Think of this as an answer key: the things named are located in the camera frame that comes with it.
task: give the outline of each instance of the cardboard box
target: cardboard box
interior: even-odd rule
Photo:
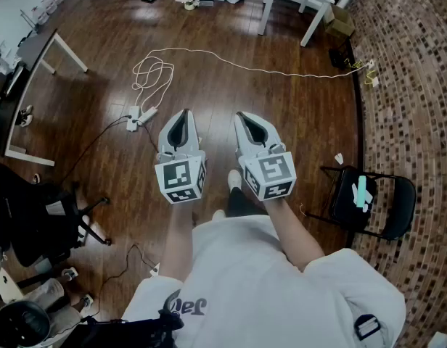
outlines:
[[[337,36],[338,38],[347,38],[351,36],[355,30],[353,20],[349,13],[331,5],[327,8],[324,15],[325,32]]]

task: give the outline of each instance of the white t-shirt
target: white t-shirt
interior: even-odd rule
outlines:
[[[178,289],[172,308],[184,322],[174,335],[178,348],[351,348],[358,343],[351,305],[377,317],[391,347],[406,317],[403,295],[350,249],[300,272],[264,215],[199,225],[185,282],[160,275],[143,280],[123,318],[159,318]]]

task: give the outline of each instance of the mosaic tile wall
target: mosaic tile wall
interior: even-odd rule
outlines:
[[[410,178],[412,229],[389,244],[357,236],[353,248],[406,297],[397,347],[447,333],[447,0],[352,0],[356,59],[375,59],[380,85],[364,85],[365,166]],[[371,229],[383,228],[393,187],[381,183]]]

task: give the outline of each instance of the white cable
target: white cable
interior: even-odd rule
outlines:
[[[143,111],[143,105],[144,103],[151,98],[154,94],[156,94],[157,91],[159,91],[159,89],[163,88],[165,86],[164,92],[162,93],[162,95],[160,96],[160,100],[159,103],[157,104],[156,108],[158,108],[160,106],[160,104],[163,101],[164,98],[164,94],[167,91],[168,87],[171,85],[172,80],[173,80],[173,71],[175,69],[175,66],[173,66],[172,63],[166,63],[164,61],[161,60],[161,58],[158,57],[153,57],[151,55],[151,53],[155,52],[155,51],[166,51],[166,50],[184,50],[184,51],[190,51],[190,52],[195,52],[195,51],[200,51],[202,53],[208,53],[208,54],[212,54],[214,57],[218,58],[219,60],[221,60],[222,62],[228,63],[229,65],[235,66],[235,67],[239,67],[242,68],[243,70],[248,70],[248,71],[258,71],[258,72],[262,72],[262,73],[278,73],[279,75],[283,75],[283,76],[298,76],[299,78],[341,78],[343,76],[349,76],[351,73],[355,73],[359,70],[362,70],[363,68],[365,68],[366,66],[362,66],[360,68],[356,68],[355,70],[352,70],[348,73],[342,73],[340,75],[334,75],[334,76],[328,76],[328,75],[311,75],[311,74],[305,74],[305,75],[301,75],[299,73],[284,73],[284,72],[280,72],[280,71],[267,71],[267,70],[262,70],[260,68],[249,68],[249,67],[245,67],[245,66],[241,66],[241,65],[237,65],[233,62],[227,61],[226,59],[220,58],[216,53],[213,53],[212,51],[207,51],[207,50],[202,50],[202,49],[186,49],[186,48],[164,48],[164,49],[154,49],[152,51],[150,51],[148,53],[148,55],[138,64],[136,64],[136,66],[133,68],[133,73],[136,75],[136,80],[135,82],[132,84],[132,89],[133,90],[139,90],[141,89],[141,91],[139,92],[136,101],[135,101],[135,105],[138,104],[138,100],[140,98],[140,96],[143,94],[143,90],[144,89],[149,89],[152,88],[153,86],[155,86],[157,84],[157,82],[160,79],[160,76],[163,73],[163,69],[168,69],[171,70],[171,75],[169,77],[169,79],[164,82],[164,84],[162,84],[159,88],[157,88],[156,90],[154,90],[146,99],[144,99],[144,101],[142,102],[142,112]],[[145,61],[147,61],[148,59],[157,59],[158,62],[154,62],[151,67],[149,67],[149,70],[146,72],[141,72],[141,68],[142,65]],[[149,74],[153,73],[154,71],[159,71],[159,75],[156,79],[156,81],[151,84],[151,85],[147,85],[148,84],[148,80],[149,80]],[[139,83],[139,76],[141,75],[146,75],[146,80],[144,83],[140,84]]]

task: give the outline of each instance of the wooden floor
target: wooden floor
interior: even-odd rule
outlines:
[[[262,0],[240,4],[220,3],[192,12],[174,0],[145,4],[140,0],[67,0],[53,19],[60,35],[87,64],[83,74],[57,47],[46,61],[57,74],[39,68],[24,105],[34,106],[34,121],[18,128],[12,144],[29,154],[55,160],[44,167],[3,159],[28,180],[34,172],[58,181],[78,155],[103,128],[134,104],[132,67],[150,50],[169,46],[214,51],[223,58],[249,67],[286,73],[336,75],[328,49],[335,41],[318,28],[306,48],[300,40],[313,12],[298,13],[297,4],[276,0],[266,34],[257,28]],[[233,116],[253,112],[273,123],[292,152],[298,181],[288,199],[291,208],[319,240],[326,252],[345,245],[345,233],[324,223],[307,220],[303,210],[319,212],[330,185],[320,174],[320,164],[336,164],[341,152],[345,164],[356,163],[356,107],[352,79],[288,78],[241,70],[206,54],[168,51],[158,55],[175,64],[171,87],[158,114],[149,124],[157,140],[165,122],[179,110],[190,108],[202,148],[208,156],[205,198],[197,202],[198,223],[211,219],[226,205],[227,173],[237,166]],[[149,105],[155,104],[158,98]],[[107,277],[124,267],[126,252],[139,244],[144,254],[158,262],[163,247],[170,205],[160,195],[153,165],[155,153],[145,130],[126,131],[126,124],[112,128],[81,160],[70,179],[81,182],[88,201],[99,195],[111,198],[98,207],[93,219],[113,240],[111,247],[92,239],[72,251],[70,264],[80,272],[78,285],[98,297]],[[9,271],[17,280],[32,273],[15,264]],[[106,284],[100,320],[121,316],[141,279],[149,276],[138,252],[132,252],[129,271]]]

